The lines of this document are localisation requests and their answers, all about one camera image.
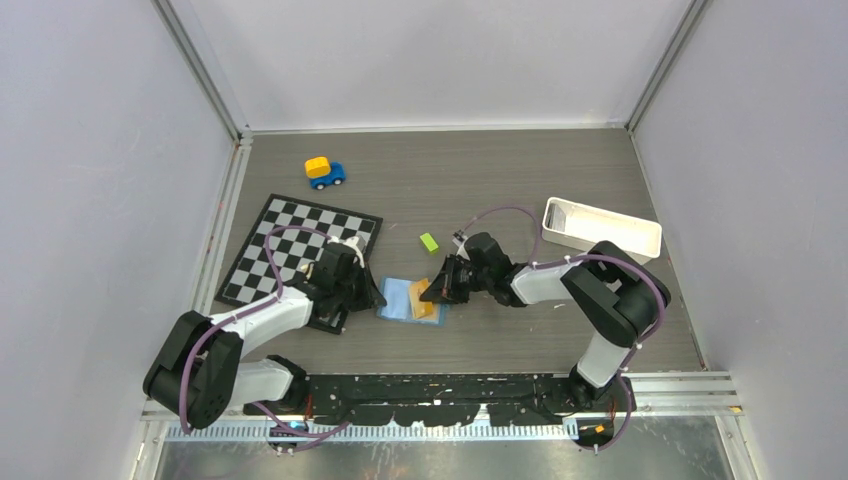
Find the table surface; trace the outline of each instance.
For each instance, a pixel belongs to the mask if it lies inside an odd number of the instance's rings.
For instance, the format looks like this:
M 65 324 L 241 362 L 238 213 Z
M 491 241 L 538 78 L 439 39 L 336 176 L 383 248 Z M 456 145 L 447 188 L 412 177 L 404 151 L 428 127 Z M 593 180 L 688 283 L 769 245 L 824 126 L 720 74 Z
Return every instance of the table surface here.
M 347 182 L 312 190 L 303 162 L 324 155 L 341 162 Z M 382 276 L 432 279 L 451 234 L 476 213 L 516 204 L 541 219 L 549 197 L 656 220 L 633 146 L 624 130 L 517 130 L 282 134 L 255 137 L 219 281 L 235 259 L 271 193 L 382 217 L 371 269 Z M 519 212 L 481 219 L 513 261 L 533 247 L 532 222 Z M 419 236 L 441 250 L 429 255 Z M 541 242 L 539 260 L 575 250 Z M 665 248 L 647 268 L 669 287 L 663 328 L 631 364 L 635 371 L 700 370 L 689 318 Z M 213 305 L 213 312 L 232 307 Z M 345 332 L 287 332 L 248 359 L 278 354 L 312 373 L 568 372 L 594 331 L 573 302 L 513 309 L 485 293 L 451 307 L 442 327 L 390 322 L 374 311 L 348 317 Z

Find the blue cloth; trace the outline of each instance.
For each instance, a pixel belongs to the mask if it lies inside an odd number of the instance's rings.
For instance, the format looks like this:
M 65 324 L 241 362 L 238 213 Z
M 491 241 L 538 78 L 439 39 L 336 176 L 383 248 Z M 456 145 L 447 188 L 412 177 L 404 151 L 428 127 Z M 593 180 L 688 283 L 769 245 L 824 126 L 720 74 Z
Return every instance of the blue cloth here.
M 447 305 L 434 303 L 435 315 L 428 315 L 423 318 L 412 316 L 412 305 L 409 303 L 409 287 L 412 286 L 412 283 L 411 280 L 383 277 L 383 281 L 380 283 L 380 293 L 386 299 L 386 306 L 377 309 L 377 316 L 394 322 L 443 325 Z

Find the enclosure panel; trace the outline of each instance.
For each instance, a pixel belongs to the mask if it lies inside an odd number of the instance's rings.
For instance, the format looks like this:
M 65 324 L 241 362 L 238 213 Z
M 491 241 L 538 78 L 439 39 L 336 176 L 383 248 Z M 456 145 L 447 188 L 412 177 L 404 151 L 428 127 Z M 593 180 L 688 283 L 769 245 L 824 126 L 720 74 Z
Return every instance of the enclosure panel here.
M 846 22 L 842 1 L 714 2 L 636 135 L 699 344 L 733 373 L 766 478 L 844 476 L 844 408 L 805 405 L 848 394 Z
M 254 130 L 625 122 L 689 3 L 183 1 Z
M 0 477 L 126 478 L 232 145 L 150 2 L 0 24 Z

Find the chessboard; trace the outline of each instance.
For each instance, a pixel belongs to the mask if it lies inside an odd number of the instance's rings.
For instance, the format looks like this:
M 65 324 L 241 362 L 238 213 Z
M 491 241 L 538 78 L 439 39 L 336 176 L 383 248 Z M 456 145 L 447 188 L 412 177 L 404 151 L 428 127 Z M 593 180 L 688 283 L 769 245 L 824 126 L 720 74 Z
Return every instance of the chessboard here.
M 276 279 L 263 245 L 265 235 L 277 226 L 302 225 L 340 239 L 358 235 L 366 243 L 362 253 L 368 260 L 382 223 L 382 218 L 373 215 L 272 194 L 256 219 L 215 299 L 240 307 L 274 291 Z M 325 239 L 321 235 L 302 230 L 284 230 L 274 234 L 269 243 L 283 281 L 290 280 L 301 266 L 318 260 L 324 242 Z M 348 312 L 342 312 L 327 322 L 313 320 L 308 325 L 339 334 L 347 314 Z

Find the white tray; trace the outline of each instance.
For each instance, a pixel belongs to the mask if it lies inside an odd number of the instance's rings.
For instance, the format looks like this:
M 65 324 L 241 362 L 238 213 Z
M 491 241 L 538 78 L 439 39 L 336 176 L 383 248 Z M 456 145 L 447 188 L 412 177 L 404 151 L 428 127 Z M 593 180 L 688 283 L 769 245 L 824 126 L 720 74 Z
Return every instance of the white tray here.
M 542 219 L 542 238 L 583 251 L 602 240 L 609 240 L 644 265 L 660 256 L 662 226 L 657 222 L 551 197 Z

